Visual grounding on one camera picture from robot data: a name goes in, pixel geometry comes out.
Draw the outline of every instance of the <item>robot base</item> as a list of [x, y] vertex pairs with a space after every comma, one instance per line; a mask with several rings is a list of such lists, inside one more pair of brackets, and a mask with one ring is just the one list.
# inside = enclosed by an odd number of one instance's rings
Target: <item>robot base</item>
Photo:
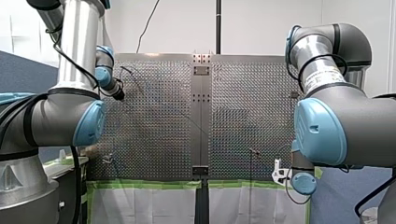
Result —
[[59, 217], [58, 182], [50, 181], [47, 190], [24, 202], [0, 207], [2, 224], [56, 224]]

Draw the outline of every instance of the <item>silver robot arm segment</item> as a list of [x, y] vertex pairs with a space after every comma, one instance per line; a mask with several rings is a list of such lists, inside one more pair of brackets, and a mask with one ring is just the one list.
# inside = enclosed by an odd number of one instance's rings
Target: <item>silver robot arm segment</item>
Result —
[[[62, 52], [69, 59], [61, 57], [57, 84], [48, 93], [0, 95], [0, 217], [2, 223], [54, 224], [59, 212], [58, 184], [48, 181], [38, 148], [96, 143], [105, 117], [97, 84], [119, 100], [123, 91], [112, 77], [112, 50], [96, 47], [98, 22], [105, 13], [103, 3], [28, 3], [38, 10], [52, 38], [61, 41]], [[98, 68], [106, 71], [98, 75]]]
[[[352, 25], [335, 24], [300, 28], [290, 41], [290, 62], [306, 93], [294, 113], [293, 187], [314, 193], [314, 165], [394, 166], [396, 102], [370, 99], [361, 89], [372, 60], [366, 36]], [[340, 57], [348, 67], [344, 77]]]

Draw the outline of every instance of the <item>metal frame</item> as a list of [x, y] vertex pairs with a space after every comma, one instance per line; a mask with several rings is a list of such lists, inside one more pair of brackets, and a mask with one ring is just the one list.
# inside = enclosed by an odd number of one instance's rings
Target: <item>metal frame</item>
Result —
[[[258, 72], [263, 72], [263, 77], [266, 75], [264, 74], [265, 71], [262, 69], [266, 69], [264, 65], [266, 64], [274, 64], [275, 67], [270, 67], [270, 69], [275, 69], [271, 72], [270, 76], [278, 75], [283, 73], [283, 63], [284, 58], [280, 56], [241, 56], [241, 55], [210, 55], [210, 54], [118, 54], [116, 55], [116, 60], [118, 64], [120, 63], [144, 63], [144, 62], [163, 62], [166, 66], [168, 63], [171, 62], [186, 62], [190, 67], [190, 114], [189, 119], [190, 122], [190, 153], [191, 153], [191, 178], [187, 179], [208, 179], [209, 174], [213, 174], [213, 168], [210, 167], [210, 135], [212, 134], [211, 125], [213, 123], [212, 116], [214, 109], [213, 107], [213, 83], [215, 82], [214, 73], [217, 73], [218, 67], [215, 66], [224, 66], [221, 65], [222, 63], [227, 63], [233, 65], [240, 64], [243, 66], [243, 69], [249, 68], [250, 66], [261, 66]], [[117, 75], [117, 65], [115, 66], [115, 76]], [[297, 93], [297, 85], [292, 80], [286, 76], [279, 77], [279, 81], [284, 81], [285, 87], [287, 90], [294, 88], [296, 91], [291, 91], [290, 95], [287, 96], [287, 92], [284, 93], [285, 97], [290, 98], [290, 106], [297, 102], [297, 100], [292, 101], [295, 99], [295, 95]], [[263, 153], [265, 156], [266, 151], [258, 151], [259, 153]], [[111, 154], [111, 150], [108, 150], [102, 157], [108, 157]], [[283, 154], [283, 161], [288, 164], [288, 158], [285, 159], [286, 154], [289, 156], [289, 152], [282, 152]], [[257, 166], [256, 169], [261, 169], [262, 164], [259, 165], [259, 161], [254, 161], [254, 166]], [[114, 174], [113, 169], [105, 169], [103, 172], [104, 175], [108, 176], [109, 178], [116, 177]], [[218, 175], [210, 176], [210, 178], [221, 179]], [[239, 178], [247, 178], [247, 175], [240, 176]], [[253, 175], [254, 179], [257, 180], [269, 180], [271, 176], [267, 176], [262, 178], [262, 175]], [[224, 177], [223, 179], [235, 179], [235, 177]], [[165, 177], [164, 179], [155, 178], [152, 180], [172, 180], [172, 178]]]

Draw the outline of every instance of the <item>metal stand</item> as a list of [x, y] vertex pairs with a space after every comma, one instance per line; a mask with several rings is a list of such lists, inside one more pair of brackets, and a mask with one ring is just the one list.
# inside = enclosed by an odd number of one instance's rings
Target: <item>metal stand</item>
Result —
[[209, 143], [209, 123], [211, 109], [211, 65], [209, 54], [193, 55], [193, 74], [191, 84], [191, 107], [192, 113], [196, 113], [193, 118], [197, 118], [196, 123], [201, 130], [195, 128], [192, 134], [198, 134], [199, 138], [192, 137], [192, 176], [194, 180], [201, 181], [201, 187], [196, 190], [195, 196], [195, 224], [209, 223], [209, 185], [208, 185], [208, 143]]

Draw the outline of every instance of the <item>pegboard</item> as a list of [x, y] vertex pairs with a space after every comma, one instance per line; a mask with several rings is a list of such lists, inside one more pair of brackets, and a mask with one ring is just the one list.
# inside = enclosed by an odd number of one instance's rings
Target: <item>pegboard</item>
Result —
[[212, 74], [209, 178], [272, 180], [275, 158], [290, 166], [298, 101], [283, 57], [215, 55]]
[[297, 99], [290, 96], [298, 86], [283, 57], [212, 55], [200, 77], [197, 64], [190, 54], [117, 56], [114, 76], [126, 97], [105, 99], [105, 132], [89, 179], [191, 180], [203, 155], [211, 179], [269, 180], [275, 157], [290, 165], [290, 147], [278, 149], [293, 139]]
[[191, 179], [190, 57], [119, 55], [113, 74], [126, 95], [124, 102], [105, 99], [105, 132], [89, 179]]

